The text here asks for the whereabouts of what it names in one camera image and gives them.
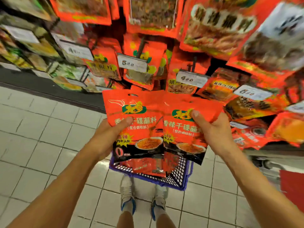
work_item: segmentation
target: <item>foot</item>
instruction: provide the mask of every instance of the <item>foot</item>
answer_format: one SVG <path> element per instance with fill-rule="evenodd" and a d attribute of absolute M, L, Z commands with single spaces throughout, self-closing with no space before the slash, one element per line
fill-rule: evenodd
<path fill-rule="evenodd" d="M 161 207 L 163 210 L 166 210 L 166 199 L 168 197 L 168 187 L 161 187 L 159 185 L 155 185 L 154 198 L 151 203 L 151 217 L 155 221 L 155 213 L 154 208 L 156 206 Z"/>
<path fill-rule="evenodd" d="M 133 210 L 132 215 L 135 213 L 136 210 L 136 203 L 134 197 L 134 186 L 133 181 L 128 175 L 124 175 L 120 182 L 120 195 L 121 195 L 121 211 L 123 210 L 124 206 L 128 202 L 132 202 Z"/>

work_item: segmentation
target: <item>person's left arm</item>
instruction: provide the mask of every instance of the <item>person's left arm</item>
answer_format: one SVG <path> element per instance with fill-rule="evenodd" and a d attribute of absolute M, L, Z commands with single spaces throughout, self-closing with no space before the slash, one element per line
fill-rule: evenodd
<path fill-rule="evenodd" d="M 103 120 L 64 171 L 7 228 L 66 228 L 93 167 L 110 154 L 118 134 L 132 122 L 129 117 L 111 127 Z"/>

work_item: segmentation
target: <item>purple shopping basket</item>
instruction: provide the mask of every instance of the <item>purple shopping basket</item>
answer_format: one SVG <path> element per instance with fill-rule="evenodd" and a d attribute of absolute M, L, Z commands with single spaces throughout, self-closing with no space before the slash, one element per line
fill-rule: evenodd
<path fill-rule="evenodd" d="M 193 171 L 193 162 L 191 162 L 191 168 L 189 171 L 190 161 L 184 159 L 183 157 L 179 158 L 179 164 L 172 173 L 166 177 L 156 177 L 147 174 L 135 174 L 132 171 L 132 168 L 121 166 L 119 163 L 114 164 L 114 157 L 112 156 L 109 168 L 127 174 L 130 177 L 136 177 L 160 186 L 166 186 L 173 189 L 184 191 L 187 188 L 188 178 Z"/>

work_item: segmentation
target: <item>hand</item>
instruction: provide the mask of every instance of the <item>hand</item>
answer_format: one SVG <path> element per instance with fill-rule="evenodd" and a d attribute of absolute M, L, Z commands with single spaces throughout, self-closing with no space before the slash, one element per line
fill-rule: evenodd
<path fill-rule="evenodd" d="M 228 117 L 223 112 L 220 113 L 217 120 L 213 123 L 207 122 L 200 112 L 192 110 L 193 120 L 201 127 L 205 140 L 210 145 L 213 152 L 220 157 L 234 148 L 238 148 L 232 138 L 230 123 Z"/>
<path fill-rule="evenodd" d="M 113 143 L 117 139 L 119 133 L 131 125 L 133 122 L 132 117 L 127 117 L 116 126 L 110 126 L 107 119 L 103 119 L 97 128 L 95 134 L 90 141 L 84 146 L 83 150 L 93 154 L 102 160 L 106 158 L 112 151 Z"/>

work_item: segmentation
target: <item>person's right arm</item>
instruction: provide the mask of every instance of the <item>person's right arm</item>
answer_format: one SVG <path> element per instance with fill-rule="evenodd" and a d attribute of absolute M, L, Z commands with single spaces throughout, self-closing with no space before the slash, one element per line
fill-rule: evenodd
<path fill-rule="evenodd" d="M 207 143 L 231 170 L 262 228 L 302 228 L 304 214 L 285 195 L 277 191 L 249 161 L 232 138 L 226 114 L 207 122 L 198 111 L 192 111 Z"/>

